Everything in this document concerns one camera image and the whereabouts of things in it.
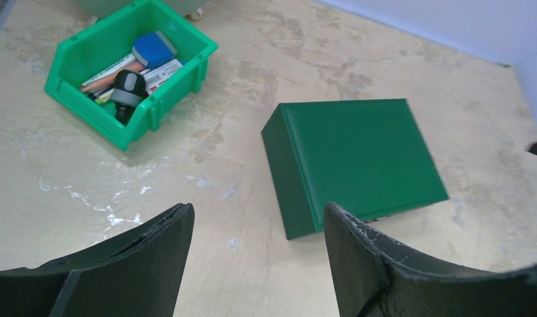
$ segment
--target blue eraser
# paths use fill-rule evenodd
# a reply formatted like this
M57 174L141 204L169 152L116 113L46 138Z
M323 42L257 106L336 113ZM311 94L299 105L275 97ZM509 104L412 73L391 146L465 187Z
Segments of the blue eraser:
M163 33L157 31L136 39L132 54L146 68L157 68L174 59L177 50Z

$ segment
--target floor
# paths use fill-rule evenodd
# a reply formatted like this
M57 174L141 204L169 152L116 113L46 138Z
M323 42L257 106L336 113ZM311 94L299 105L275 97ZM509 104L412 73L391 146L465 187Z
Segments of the floor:
M260 130L278 102L351 98L407 98L451 196L372 225L480 269L537 262L537 129L511 68L308 0L212 0L203 90L122 153L42 90L88 17L18 0L0 34L0 270L191 202L177 316L337 316L323 235L285 239Z

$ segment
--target green square box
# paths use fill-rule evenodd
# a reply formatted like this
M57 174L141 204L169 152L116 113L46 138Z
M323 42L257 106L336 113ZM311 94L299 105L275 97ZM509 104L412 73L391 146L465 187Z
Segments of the green square box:
M329 201L372 220L448 199L405 99L280 104L262 138L288 240Z

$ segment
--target green box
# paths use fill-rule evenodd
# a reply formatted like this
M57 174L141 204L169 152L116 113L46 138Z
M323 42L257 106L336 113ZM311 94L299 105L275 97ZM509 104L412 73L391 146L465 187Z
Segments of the green box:
M404 99L280 104L262 138L288 240L329 201L373 220L448 199Z
M113 102L99 106L80 85L131 52L134 40L161 31L186 64L150 97L124 126L114 118ZM44 90L103 134L121 150L146 131L157 131L163 116L189 92L199 92L206 79L208 57L218 45L159 0L136 0L116 13L60 43Z

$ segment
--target green plastic bin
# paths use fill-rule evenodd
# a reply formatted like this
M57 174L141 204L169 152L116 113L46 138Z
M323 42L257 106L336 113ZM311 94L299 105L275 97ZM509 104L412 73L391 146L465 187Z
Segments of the green plastic bin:
M160 30L186 64L144 99L126 126L114 118L109 101L99 106L80 85L131 52L136 38ZM208 57L218 45L158 0L136 0L116 13L63 41L56 48L44 90L103 134L121 150L147 130L157 131L163 116L189 92L199 92L206 79Z

